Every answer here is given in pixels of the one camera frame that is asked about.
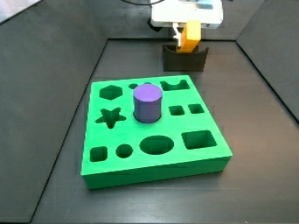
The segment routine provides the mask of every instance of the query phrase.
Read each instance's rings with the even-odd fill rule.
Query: circular hole
[[[131,145],[129,144],[122,144],[117,148],[117,154],[121,158],[129,158],[134,153],[134,149]]]
[[[150,136],[139,146],[145,153],[162,155],[174,148],[174,140],[169,136]]]
[[[134,83],[134,84],[130,84],[129,87],[135,89],[138,87],[138,85]]]

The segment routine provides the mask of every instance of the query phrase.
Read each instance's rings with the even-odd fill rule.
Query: purple cylinder
[[[135,88],[135,119],[141,123],[155,123],[162,117],[163,90],[154,84]]]

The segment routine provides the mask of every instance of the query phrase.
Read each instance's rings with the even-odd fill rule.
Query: star-shaped hole
[[[106,123],[110,129],[115,128],[117,122],[125,121],[127,118],[119,114],[121,108],[113,110],[102,109],[102,117],[97,120],[97,123]]]

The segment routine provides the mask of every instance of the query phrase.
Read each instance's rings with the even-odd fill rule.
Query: shape hole
[[[90,151],[90,161],[101,162],[109,159],[109,148],[107,147],[97,147]]]
[[[115,128],[117,122],[125,121],[127,118],[122,116],[121,108],[115,108],[113,110],[102,109],[101,110],[102,117],[97,120],[97,123],[106,123],[110,129]]]
[[[182,133],[182,139],[189,150],[217,146],[215,139],[209,130]]]
[[[138,87],[138,85],[134,83],[134,84],[130,84],[129,87],[135,89]]]
[[[145,153],[162,155],[174,148],[174,140],[169,136],[150,136],[139,146]]]
[[[183,106],[171,106],[170,111],[171,111],[173,116],[183,116],[185,115]]]
[[[131,145],[122,144],[117,147],[117,154],[121,158],[129,158],[134,153]]]
[[[191,104],[191,105],[189,105],[189,107],[190,107],[190,110],[191,110],[193,114],[203,113],[203,108],[202,108],[201,104]]]
[[[161,83],[162,83],[163,91],[190,89],[187,80],[181,80],[181,83],[177,85],[173,85],[166,81],[162,81]]]
[[[123,88],[114,85],[103,87],[99,90],[99,97],[107,100],[115,100],[119,96],[123,95]]]

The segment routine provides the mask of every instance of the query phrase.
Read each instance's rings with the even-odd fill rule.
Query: oval hole
[[[141,143],[141,149],[150,155],[162,155],[174,148],[174,140],[169,136],[150,136]]]

